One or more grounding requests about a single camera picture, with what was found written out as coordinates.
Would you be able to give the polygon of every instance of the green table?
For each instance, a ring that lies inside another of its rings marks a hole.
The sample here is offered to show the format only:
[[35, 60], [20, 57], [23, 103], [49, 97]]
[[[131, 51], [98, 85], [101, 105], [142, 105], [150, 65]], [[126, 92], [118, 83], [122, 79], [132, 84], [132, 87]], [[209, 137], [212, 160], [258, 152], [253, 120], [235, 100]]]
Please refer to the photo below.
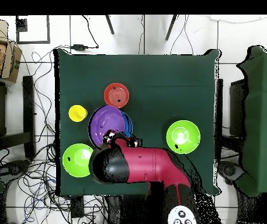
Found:
[[247, 196], [267, 193], [267, 52], [261, 46], [248, 49], [240, 64], [248, 85], [244, 102], [245, 132], [242, 165], [246, 173], [237, 186]]
[[[200, 177], [202, 192], [217, 194], [213, 185], [214, 163], [214, 88], [218, 50], [206, 55], [70, 55], [54, 50], [56, 73], [56, 133], [60, 140], [61, 195], [146, 194], [147, 183], [98, 184], [91, 176], [75, 178], [63, 168], [62, 156], [72, 144], [91, 147], [88, 122], [91, 114], [105, 105], [103, 93], [112, 82], [120, 82], [130, 92], [122, 110], [133, 122], [133, 134], [143, 139], [143, 146], [168, 148], [166, 133], [177, 120], [189, 120], [200, 129], [201, 142], [188, 158]], [[73, 122], [69, 108], [80, 104], [88, 117]], [[184, 155], [178, 155], [194, 181], [200, 177]]]

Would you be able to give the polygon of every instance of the yellow object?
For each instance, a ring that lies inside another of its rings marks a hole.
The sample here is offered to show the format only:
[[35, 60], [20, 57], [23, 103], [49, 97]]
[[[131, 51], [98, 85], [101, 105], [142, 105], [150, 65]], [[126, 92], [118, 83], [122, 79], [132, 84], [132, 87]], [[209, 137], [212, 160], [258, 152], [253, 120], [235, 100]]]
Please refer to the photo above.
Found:
[[88, 111], [80, 105], [74, 105], [69, 109], [69, 118], [74, 122], [80, 122], [84, 120], [87, 115]]

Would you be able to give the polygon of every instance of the metal stand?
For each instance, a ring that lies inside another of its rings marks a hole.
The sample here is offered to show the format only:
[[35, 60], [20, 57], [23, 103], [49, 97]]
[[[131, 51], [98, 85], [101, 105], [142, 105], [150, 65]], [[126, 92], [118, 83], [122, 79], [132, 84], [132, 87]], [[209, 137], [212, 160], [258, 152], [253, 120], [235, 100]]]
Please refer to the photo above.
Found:
[[169, 35], [171, 34], [171, 31], [172, 31], [172, 29], [173, 29], [173, 25], [174, 25], [174, 23], [175, 23], [175, 21], [176, 21], [176, 18], [177, 18], [177, 15], [173, 15], [173, 18], [172, 18], [172, 20], [171, 20], [171, 24], [169, 25], [168, 33], [167, 33], [167, 36], [166, 36], [165, 40], [168, 40]]
[[33, 158], [36, 154], [34, 144], [34, 101], [33, 79], [23, 77], [23, 133], [0, 136], [0, 151], [24, 144], [25, 156]]
[[215, 116], [215, 149], [214, 157], [217, 160], [217, 172], [225, 178], [225, 182], [228, 185], [232, 185], [233, 181], [236, 181], [242, 174], [243, 169], [239, 164], [221, 161], [221, 149], [231, 149], [242, 155], [242, 148], [244, 145], [244, 138], [240, 136], [226, 136], [222, 134], [223, 126], [223, 80], [219, 79], [216, 86], [216, 116]]
[[110, 32], [112, 34], [115, 34], [115, 32], [113, 31], [113, 28], [112, 28], [112, 22], [110, 21], [109, 15], [105, 15], [105, 17], [106, 17], [106, 20], [108, 21], [108, 26], [109, 26]]

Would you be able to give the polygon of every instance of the table leg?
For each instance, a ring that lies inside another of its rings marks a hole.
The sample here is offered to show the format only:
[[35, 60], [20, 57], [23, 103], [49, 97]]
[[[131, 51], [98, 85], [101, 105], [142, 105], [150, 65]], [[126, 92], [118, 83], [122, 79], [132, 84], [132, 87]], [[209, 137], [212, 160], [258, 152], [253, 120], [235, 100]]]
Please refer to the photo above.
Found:
[[177, 17], [177, 15], [173, 15], [173, 18], [172, 18], [172, 20], [171, 20], [171, 24], [169, 25], [168, 33], [167, 33], [167, 36], [166, 36], [165, 40], [168, 40], [169, 35], [171, 34], [171, 31], [172, 31], [172, 29], [173, 29], [173, 25], [174, 25], [174, 23], [175, 23], [175, 21], [176, 21], [176, 17]]
[[112, 22], [110, 21], [109, 15], [105, 15], [105, 17], [106, 17], [106, 20], [108, 21], [108, 26], [109, 26], [110, 32], [112, 34], [114, 34], [115, 32], [113, 31]]

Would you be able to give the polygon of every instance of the lime green bowl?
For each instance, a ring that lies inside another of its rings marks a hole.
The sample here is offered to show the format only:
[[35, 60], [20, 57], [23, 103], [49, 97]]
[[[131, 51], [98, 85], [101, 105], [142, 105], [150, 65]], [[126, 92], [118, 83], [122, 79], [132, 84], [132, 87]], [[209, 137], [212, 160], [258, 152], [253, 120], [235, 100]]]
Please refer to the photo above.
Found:
[[177, 154], [191, 153], [200, 144], [200, 131], [193, 122], [179, 120], [168, 128], [167, 144]]
[[68, 174], [81, 178], [89, 175], [89, 158], [93, 149], [83, 143], [76, 143], [67, 148], [63, 155], [63, 166]]

